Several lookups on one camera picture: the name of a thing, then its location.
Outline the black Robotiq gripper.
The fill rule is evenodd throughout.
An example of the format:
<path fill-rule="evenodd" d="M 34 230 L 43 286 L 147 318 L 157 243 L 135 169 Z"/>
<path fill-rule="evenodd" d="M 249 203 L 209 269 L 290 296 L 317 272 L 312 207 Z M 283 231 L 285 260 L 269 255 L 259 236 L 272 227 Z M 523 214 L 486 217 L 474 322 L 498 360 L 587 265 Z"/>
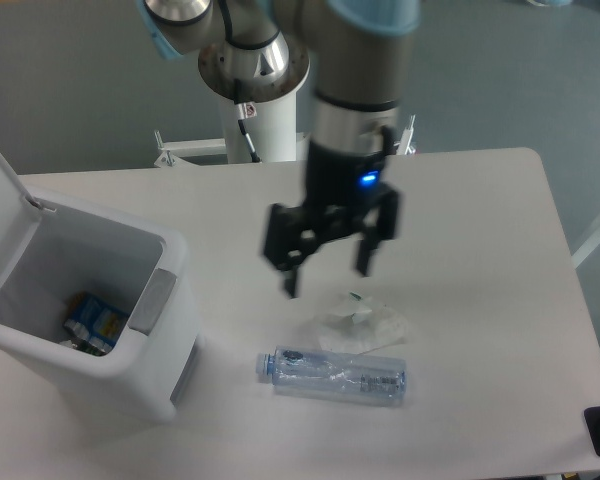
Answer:
<path fill-rule="evenodd" d="M 361 235 L 355 270 L 370 275 L 372 257 L 398 231 L 401 194 L 381 181 L 386 156 L 357 156 L 309 143 L 302 206 L 270 206 L 262 254 L 283 276 L 283 290 L 298 294 L 302 263 L 322 244 Z"/>

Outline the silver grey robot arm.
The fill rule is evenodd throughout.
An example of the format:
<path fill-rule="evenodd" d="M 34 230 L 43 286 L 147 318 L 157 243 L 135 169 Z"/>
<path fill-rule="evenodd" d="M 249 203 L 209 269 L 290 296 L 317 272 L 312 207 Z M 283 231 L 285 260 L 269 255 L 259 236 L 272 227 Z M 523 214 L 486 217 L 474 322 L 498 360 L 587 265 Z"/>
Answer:
<path fill-rule="evenodd" d="M 416 1 L 141 1 L 159 53 L 198 56 L 219 96 L 233 162 L 283 161 L 295 151 L 293 101 L 316 58 L 314 123 L 304 199 L 269 210 L 263 254 L 289 295 L 322 245 L 359 235 L 356 270 L 398 229 L 400 193 L 383 180 L 394 152 Z"/>

